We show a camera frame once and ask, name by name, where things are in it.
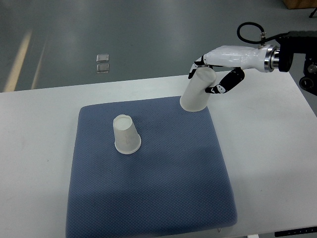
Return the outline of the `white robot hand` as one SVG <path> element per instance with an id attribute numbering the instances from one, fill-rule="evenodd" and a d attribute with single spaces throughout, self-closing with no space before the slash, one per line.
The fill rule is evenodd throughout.
<path id="1" fill-rule="evenodd" d="M 194 61 L 188 78 L 191 79 L 196 70 L 205 64 L 234 68 L 215 86 L 205 89 L 206 93 L 224 94 L 236 87 L 245 78 L 242 69 L 256 69 L 259 72 L 272 72 L 278 68 L 280 49 L 265 45 L 260 48 L 243 46 L 221 46 Z"/>

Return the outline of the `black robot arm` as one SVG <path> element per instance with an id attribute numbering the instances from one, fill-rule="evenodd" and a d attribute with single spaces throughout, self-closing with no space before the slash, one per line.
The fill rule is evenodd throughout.
<path id="1" fill-rule="evenodd" d="M 245 39 L 240 30 L 251 25 L 259 28 L 260 40 Z M 288 72 L 292 66 L 294 54 L 304 54 L 303 77 L 299 86 L 313 94 L 317 93 L 317 33 L 315 31 L 289 31 L 272 37 L 265 36 L 264 28 L 254 22 L 244 22 L 237 28 L 237 37 L 255 47 L 221 46 L 194 61 L 189 79 L 199 68 L 228 67 L 232 70 L 215 86 L 204 87 L 210 94 L 223 94 L 237 86 L 245 77 L 244 70 L 256 69 L 259 72 Z"/>

